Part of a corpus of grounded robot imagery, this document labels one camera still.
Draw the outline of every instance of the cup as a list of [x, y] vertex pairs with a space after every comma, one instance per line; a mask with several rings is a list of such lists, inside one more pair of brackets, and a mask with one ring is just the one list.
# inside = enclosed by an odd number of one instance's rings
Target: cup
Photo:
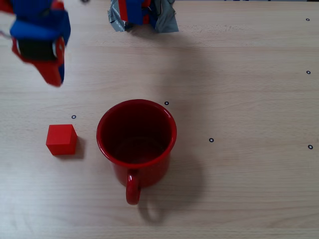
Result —
[[125, 101], [103, 115], [97, 143], [117, 179], [126, 186], [129, 204], [139, 202], [141, 188], [164, 177], [176, 136], [174, 118], [152, 101]]

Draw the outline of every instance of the red cup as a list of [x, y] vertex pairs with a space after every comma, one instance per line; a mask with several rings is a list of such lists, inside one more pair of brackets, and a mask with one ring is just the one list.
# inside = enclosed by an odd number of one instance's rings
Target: red cup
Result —
[[96, 133], [98, 146], [126, 186], [129, 204], [136, 205], [141, 188], [166, 174], [176, 136], [174, 118], [152, 101], [125, 101], [103, 115]]

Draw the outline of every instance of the mug handle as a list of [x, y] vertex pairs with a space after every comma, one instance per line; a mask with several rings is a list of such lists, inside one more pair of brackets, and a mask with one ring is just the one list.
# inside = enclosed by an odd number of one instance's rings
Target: mug handle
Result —
[[136, 205], [139, 203], [141, 194], [139, 184], [137, 171], [129, 170], [126, 182], [126, 201], [128, 204]]

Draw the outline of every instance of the wooden surface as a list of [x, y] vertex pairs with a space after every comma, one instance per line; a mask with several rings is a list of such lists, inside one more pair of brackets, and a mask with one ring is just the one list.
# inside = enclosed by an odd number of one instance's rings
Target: wooden surface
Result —
[[[66, 2], [59, 89], [0, 39], [0, 239], [317, 239], [319, 4], [178, 1], [180, 32], [161, 35], [115, 32], [109, 4]], [[169, 101], [178, 139], [135, 207], [95, 134], [136, 98]], [[74, 125], [75, 156], [46, 148], [57, 123]]]

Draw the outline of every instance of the red robot part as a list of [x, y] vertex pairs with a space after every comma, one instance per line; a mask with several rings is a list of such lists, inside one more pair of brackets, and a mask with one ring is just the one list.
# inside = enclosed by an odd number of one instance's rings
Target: red robot part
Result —
[[55, 61], [33, 61], [25, 59], [21, 56], [18, 48], [18, 41], [16, 39], [12, 39], [12, 51], [17, 57], [20, 58], [21, 61], [25, 63], [33, 64], [37, 70], [40, 72], [42, 77], [45, 79], [46, 83], [60, 87], [62, 84], [61, 76], [59, 73], [59, 67], [64, 64], [64, 40], [62, 37], [58, 38], [53, 44], [53, 54], [56, 57]]

